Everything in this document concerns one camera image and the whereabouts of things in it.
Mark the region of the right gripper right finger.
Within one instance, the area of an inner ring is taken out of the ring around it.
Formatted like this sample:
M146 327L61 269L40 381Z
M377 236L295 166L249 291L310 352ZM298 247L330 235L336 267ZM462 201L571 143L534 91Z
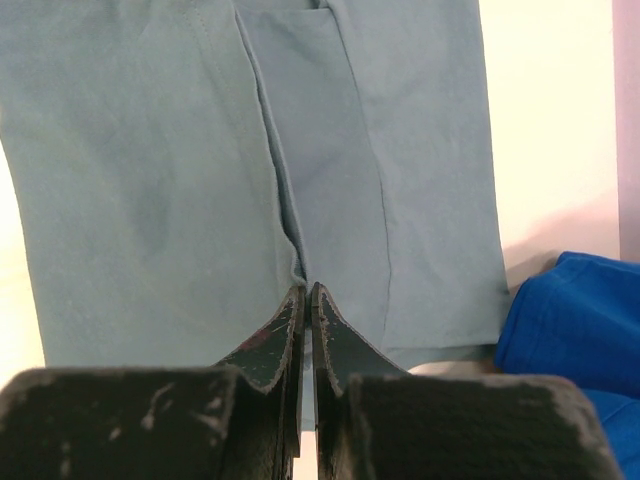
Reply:
M557 376L412 375L311 293L322 479L616 479L591 402Z

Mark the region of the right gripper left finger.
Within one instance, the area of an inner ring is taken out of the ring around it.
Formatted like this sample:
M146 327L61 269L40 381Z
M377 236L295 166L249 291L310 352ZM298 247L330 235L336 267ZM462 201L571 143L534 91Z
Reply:
M300 453L306 293L218 363L41 368L1 393L5 479L288 479Z

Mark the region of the grey-blue t shirt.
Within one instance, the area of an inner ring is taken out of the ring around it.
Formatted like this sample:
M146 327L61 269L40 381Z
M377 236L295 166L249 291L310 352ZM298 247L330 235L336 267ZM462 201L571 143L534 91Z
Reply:
M5 1L50 366L206 365L320 282L404 368L508 292L474 1Z

